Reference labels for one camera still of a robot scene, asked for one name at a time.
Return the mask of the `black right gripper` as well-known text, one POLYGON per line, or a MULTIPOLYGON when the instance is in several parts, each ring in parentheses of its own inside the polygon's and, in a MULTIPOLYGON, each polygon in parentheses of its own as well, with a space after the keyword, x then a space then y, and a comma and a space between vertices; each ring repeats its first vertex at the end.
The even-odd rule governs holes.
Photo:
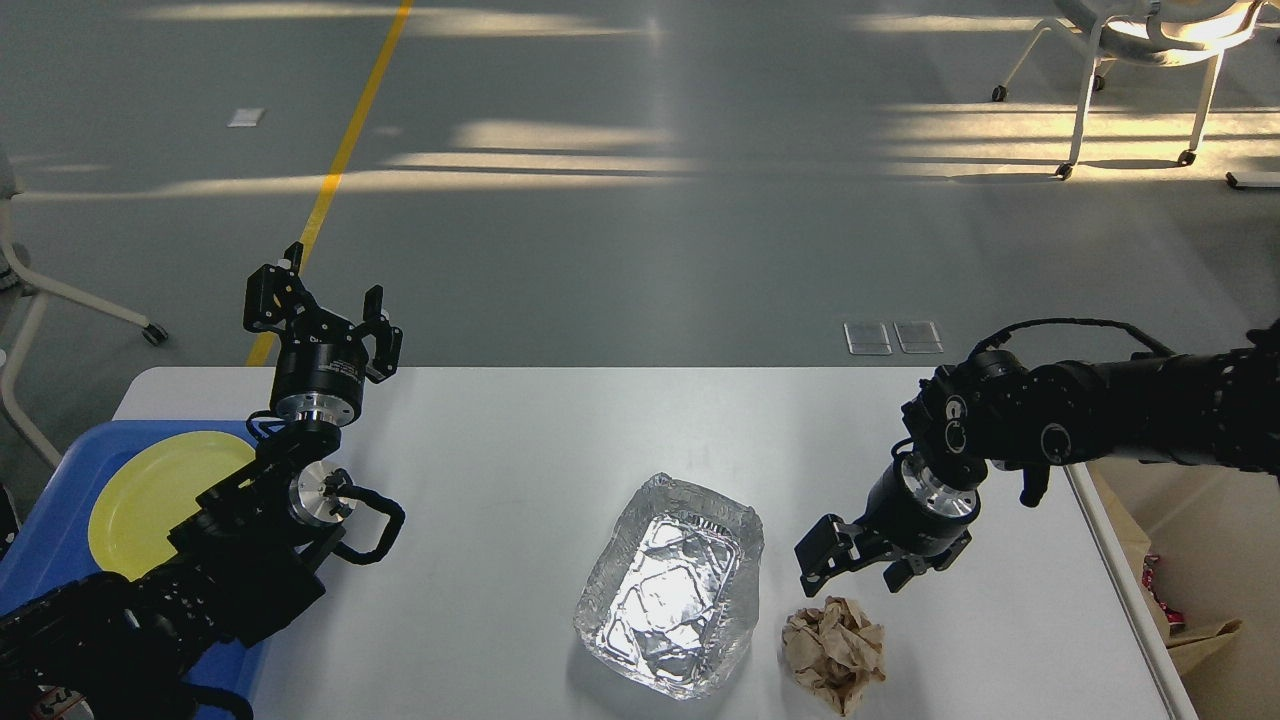
POLYGON ((918 452, 896 454, 855 523, 826 514, 795 544, 803 593, 815 598, 829 579, 872 562, 891 562, 884 584, 897 593, 915 577, 950 569, 979 512, 977 491, 946 486, 918 452))

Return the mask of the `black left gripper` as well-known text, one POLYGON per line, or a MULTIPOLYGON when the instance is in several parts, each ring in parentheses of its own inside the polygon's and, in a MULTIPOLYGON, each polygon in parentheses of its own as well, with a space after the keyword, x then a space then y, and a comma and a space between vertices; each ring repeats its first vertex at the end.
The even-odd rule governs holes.
POLYGON ((275 416, 307 416, 346 427, 361 416, 364 383, 381 383, 401 364, 403 331, 384 313, 384 288, 364 296, 362 320, 320 320, 300 268, 305 247, 293 242, 280 260, 261 265, 244 291, 243 328, 282 341, 270 395, 275 416), (372 351, 365 340, 374 342, 372 351))

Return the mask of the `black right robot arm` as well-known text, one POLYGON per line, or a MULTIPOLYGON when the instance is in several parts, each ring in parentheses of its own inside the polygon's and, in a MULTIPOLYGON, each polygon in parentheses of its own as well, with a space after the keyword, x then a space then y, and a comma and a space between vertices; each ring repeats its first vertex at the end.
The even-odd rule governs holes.
POLYGON ((1175 354, 1134 325, 1144 346, 1123 363, 1025 368, 1007 325, 963 363, 942 365, 902 405, 908 437, 855 521, 828 514, 795 546, 808 597, 832 578, 884 565, 890 591, 948 569, 970 544, 989 468, 1020 471, 1036 507, 1052 468, 1098 457, 1277 474, 1279 328, 1217 355, 1175 354))

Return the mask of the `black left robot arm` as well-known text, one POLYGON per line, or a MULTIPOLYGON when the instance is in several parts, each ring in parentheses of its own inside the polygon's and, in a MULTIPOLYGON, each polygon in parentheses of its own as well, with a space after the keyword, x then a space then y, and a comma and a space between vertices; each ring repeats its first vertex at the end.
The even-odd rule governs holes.
POLYGON ((189 671, 216 644, 252 647, 323 597, 330 556, 380 562, 404 524, 393 500, 342 468, 307 475, 357 420, 366 380, 396 374, 402 331, 378 284, 360 322, 305 288, 296 242, 247 281, 243 325, 280 341, 269 405, 250 414, 253 457, 202 492, 168 533, 173 557, 131 580, 102 570, 3 616, 3 716, 33 719, 42 701, 91 719, 192 719, 202 707, 251 719, 233 691, 189 671))

